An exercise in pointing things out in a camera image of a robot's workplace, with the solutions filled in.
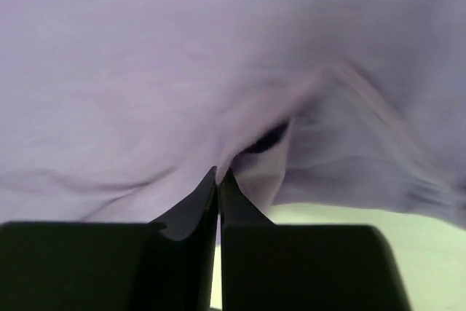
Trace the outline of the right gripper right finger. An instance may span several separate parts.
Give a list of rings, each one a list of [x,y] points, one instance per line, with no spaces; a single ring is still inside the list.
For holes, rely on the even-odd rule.
[[[270,221],[232,173],[220,186],[225,310],[405,311],[392,249],[370,225]]]

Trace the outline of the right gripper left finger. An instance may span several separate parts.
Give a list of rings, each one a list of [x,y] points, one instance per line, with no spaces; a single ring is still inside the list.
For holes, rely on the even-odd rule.
[[[147,224],[1,225],[3,310],[207,310],[216,173]]]

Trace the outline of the purple t shirt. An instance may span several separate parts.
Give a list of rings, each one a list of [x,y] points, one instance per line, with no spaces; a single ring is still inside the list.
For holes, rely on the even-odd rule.
[[[465,226],[465,0],[1,0],[1,220],[261,209]]]

